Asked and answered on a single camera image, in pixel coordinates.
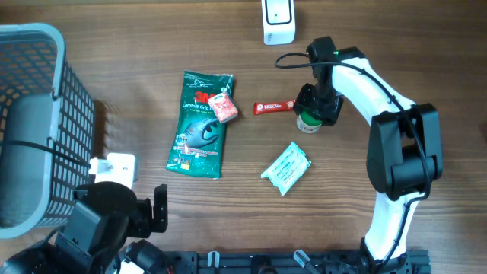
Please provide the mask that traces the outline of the green-lid white jar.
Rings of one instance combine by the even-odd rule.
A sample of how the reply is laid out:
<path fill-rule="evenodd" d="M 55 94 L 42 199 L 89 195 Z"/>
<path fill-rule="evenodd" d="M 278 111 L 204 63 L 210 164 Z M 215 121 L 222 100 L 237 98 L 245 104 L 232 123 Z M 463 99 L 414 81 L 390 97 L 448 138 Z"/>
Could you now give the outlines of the green-lid white jar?
<path fill-rule="evenodd" d="M 317 132 L 322 126 L 323 122 L 319 119 L 315 119 L 311 114 L 304 110 L 297 116 L 297 127 L 305 133 L 312 134 Z"/>

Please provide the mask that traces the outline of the red Nescafe stick sachet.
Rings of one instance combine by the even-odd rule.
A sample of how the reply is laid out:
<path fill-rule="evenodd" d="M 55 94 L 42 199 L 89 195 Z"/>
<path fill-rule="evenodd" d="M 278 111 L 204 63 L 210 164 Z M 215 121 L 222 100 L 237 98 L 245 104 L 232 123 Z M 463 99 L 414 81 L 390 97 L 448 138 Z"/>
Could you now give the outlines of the red Nescafe stick sachet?
<path fill-rule="evenodd" d="M 290 111 L 294 109 L 295 100 L 286 100 L 282 102 L 256 102 L 253 106 L 253 114 L 260 115 L 264 113 L 274 113 Z"/>

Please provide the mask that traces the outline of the green 3M gloves packet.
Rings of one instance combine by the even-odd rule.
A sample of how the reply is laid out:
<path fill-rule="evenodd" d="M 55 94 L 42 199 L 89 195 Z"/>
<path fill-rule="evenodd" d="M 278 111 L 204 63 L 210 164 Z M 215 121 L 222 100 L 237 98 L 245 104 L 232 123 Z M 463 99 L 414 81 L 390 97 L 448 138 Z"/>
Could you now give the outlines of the green 3M gloves packet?
<path fill-rule="evenodd" d="M 233 95 L 234 76 L 184 72 L 180 112 L 166 169 L 193 177 L 218 179 L 226 125 L 208 100 L 221 92 Z"/>

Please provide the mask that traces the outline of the white wet wipes pack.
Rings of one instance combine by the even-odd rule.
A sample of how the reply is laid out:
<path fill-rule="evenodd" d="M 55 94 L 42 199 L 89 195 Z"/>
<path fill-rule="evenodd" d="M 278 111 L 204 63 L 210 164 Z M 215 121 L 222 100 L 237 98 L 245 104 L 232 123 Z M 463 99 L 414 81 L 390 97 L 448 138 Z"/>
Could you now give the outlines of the white wet wipes pack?
<path fill-rule="evenodd" d="M 282 154 L 261 174 L 275 186 L 284 196 L 293 185 L 304 175 L 311 165 L 306 154 L 295 142 L 282 152 Z"/>

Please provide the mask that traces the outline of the pink tissue packet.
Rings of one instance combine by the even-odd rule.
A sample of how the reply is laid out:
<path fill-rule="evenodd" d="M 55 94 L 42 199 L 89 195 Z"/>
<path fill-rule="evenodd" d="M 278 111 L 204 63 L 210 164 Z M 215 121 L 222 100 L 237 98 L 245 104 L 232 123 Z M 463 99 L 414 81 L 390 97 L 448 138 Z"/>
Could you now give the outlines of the pink tissue packet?
<path fill-rule="evenodd" d="M 238 108 L 226 92 L 221 92 L 208 99 L 208 105 L 215 113 L 218 121 L 224 124 L 238 116 Z"/>

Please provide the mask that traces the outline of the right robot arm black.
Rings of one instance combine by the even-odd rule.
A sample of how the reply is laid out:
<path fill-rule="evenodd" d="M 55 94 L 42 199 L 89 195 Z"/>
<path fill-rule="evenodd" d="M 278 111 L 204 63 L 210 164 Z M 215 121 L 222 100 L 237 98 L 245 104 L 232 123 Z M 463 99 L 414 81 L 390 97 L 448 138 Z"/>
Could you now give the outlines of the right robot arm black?
<path fill-rule="evenodd" d="M 363 52 L 337 49 L 331 37 L 313 40 L 304 57 L 317 82 L 305 84 L 295 100 L 298 128 L 314 133 L 334 125 L 349 100 L 370 126 L 366 169 L 377 192 L 371 226 L 354 259 L 326 261 L 323 268 L 419 272 L 406 238 L 417 205 L 429 197 L 443 171 L 437 109 L 399 94 Z"/>

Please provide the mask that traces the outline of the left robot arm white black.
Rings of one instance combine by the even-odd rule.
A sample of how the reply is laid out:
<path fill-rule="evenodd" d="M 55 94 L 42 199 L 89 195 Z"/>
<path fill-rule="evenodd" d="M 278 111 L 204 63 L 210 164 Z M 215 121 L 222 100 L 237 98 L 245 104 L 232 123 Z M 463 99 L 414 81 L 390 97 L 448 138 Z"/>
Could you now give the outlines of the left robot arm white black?
<path fill-rule="evenodd" d="M 74 196 L 67 223 L 8 259 L 2 273 L 104 273 L 111 266 L 119 272 L 127 238 L 167 230 L 165 184 L 153 199 L 138 199 L 127 186 L 108 181 L 79 186 Z"/>

